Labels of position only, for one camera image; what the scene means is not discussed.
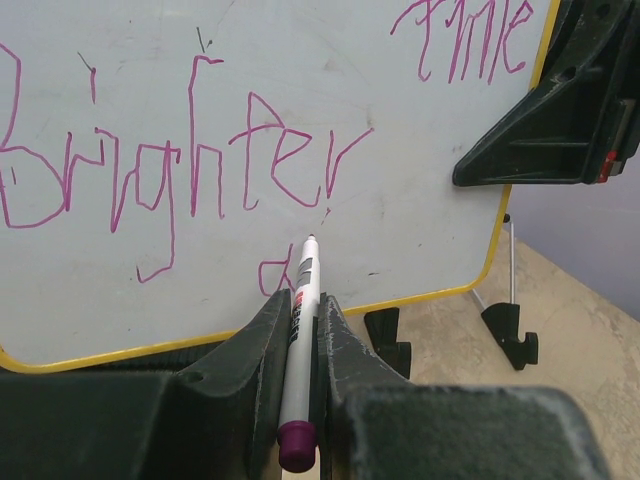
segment black clamp base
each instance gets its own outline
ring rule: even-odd
[[[538,364],[538,334],[525,333],[524,342],[518,338],[520,305],[496,303],[482,312],[482,320],[513,368],[523,370],[527,364]]]
[[[411,373],[411,342],[397,342],[399,308],[386,308],[364,316],[373,350],[404,378]]]

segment whiteboard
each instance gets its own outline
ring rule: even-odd
[[[451,173],[527,92],[549,7],[4,2],[1,361],[236,330],[309,233],[346,309],[472,284],[503,189]]]

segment black bracket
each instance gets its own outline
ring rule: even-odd
[[[602,183],[640,142],[640,2],[562,0],[539,85],[456,165],[454,185]]]
[[[411,373],[411,342],[398,342],[399,308],[369,312],[364,316],[373,350],[404,378]]]
[[[482,320],[493,335],[496,343],[516,370],[538,364],[538,334],[525,333],[524,342],[518,338],[520,305],[496,303],[482,312]]]

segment metal rod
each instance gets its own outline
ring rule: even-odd
[[[511,291],[510,301],[516,303],[516,236],[513,229],[513,220],[509,222],[509,259],[510,277],[511,277]]]
[[[471,295],[473,296],[473,299],[476,301],[476,304],[478,305],[478,307],[480,308],[480,310],[482,310],[483,312],[487,309],[487,304],[484,303],[484,300],[482,300],[482,297],[480,296],[480,294],[476,291],[475,288],[471,289]]]

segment metal stand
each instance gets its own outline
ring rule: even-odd
[[[516,254],[513,221],[507,214],[504,219],[509,223],[509,267],[510,267],[510,303],[496,303],[487,307],[482,297],[474,289],[471,295],[482,309],[482,320],[493,335],[496,343],[516,370],[522,370],[527,364],[538,364],[538,334],[526,332],[524,342],[518,338],[520,323],[520,305],[516,303]]]
[[[411,373],[411,342],[397,342],[399,308],[387,308],[364,316],[373,350],[404,378]]]

